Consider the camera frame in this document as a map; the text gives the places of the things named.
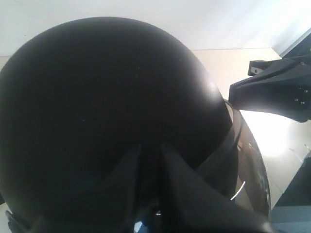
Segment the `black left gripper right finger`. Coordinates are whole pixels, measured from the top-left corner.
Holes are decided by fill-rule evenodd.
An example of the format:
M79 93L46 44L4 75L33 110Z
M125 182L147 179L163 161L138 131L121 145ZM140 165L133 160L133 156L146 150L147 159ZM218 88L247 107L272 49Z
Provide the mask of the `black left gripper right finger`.
M264 217L226 199L169 144L161 146L159 202L169 233L273 233Z

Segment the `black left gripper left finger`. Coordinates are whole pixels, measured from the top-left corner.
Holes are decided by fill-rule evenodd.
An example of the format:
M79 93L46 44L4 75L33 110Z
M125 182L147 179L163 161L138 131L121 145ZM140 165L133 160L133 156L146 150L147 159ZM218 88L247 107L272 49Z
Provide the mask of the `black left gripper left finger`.
M31 233L131 233L140 146L126 153L95 188L52 208L38 218Z

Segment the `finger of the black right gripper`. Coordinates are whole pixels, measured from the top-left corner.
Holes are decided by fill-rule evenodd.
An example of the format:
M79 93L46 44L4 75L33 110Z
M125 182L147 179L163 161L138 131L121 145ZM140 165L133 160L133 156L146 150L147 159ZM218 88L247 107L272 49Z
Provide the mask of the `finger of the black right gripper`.
M310 64L311 64L310 55L282 58L272 61L253 60L249 62L248 76L255 76L266 70L268 74L285 72L286 70L294 68L297 65L310 65Z
M311 119L311 71L289 70L273 77L251 77L230 86L238 110L271 113L297 122Z

